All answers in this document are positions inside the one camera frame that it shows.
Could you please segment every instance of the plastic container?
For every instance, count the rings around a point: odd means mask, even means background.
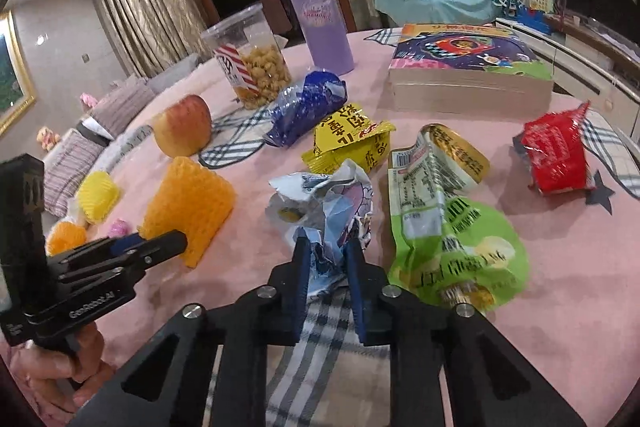
[[[347,27],[337,0],[291,0],[306,45],[321,70],[345,74],[353,70]]]
[[[262,4],[224,19],[201,36],[245,108],[256,109],[273,102],[280,90],[291,83]]]

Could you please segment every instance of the metal screw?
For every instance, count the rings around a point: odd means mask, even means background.
[[[384,288],[382,288],[382,295],[384,295],[385,297],[391,297],[392,299],[399,297],[401,293],[402,288],[393,284],[387,284]]]
[[[260,299],[273,299],[278,291],[273,286],[265,285],[258,288],[258,297]]]
[[[202,306],[199,304],[187,304],[182,308],[182,316],[185,319],[197,319],[202,315]]]
[[[456,306],[456,313],[461,317],[465,317],[466,319],[468,319],[469,317],[472,317],[474,313],[476,313],[476,309],[471,304],[463,302],[462,304],[458,304]]]

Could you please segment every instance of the book cover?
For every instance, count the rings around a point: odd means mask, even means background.
[[[406,24],[390,67],[524,74],[542,80],[552,77],[512,31],[460,24]]]

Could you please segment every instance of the book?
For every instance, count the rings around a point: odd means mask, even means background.
[[[407,24],[389,67],[396,109],[530,120],[548,111],[552,75],[506,28]]]

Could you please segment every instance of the picture frame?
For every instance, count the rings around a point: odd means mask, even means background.
[[[36,102],[10,11],[0,13],[0,139]]]

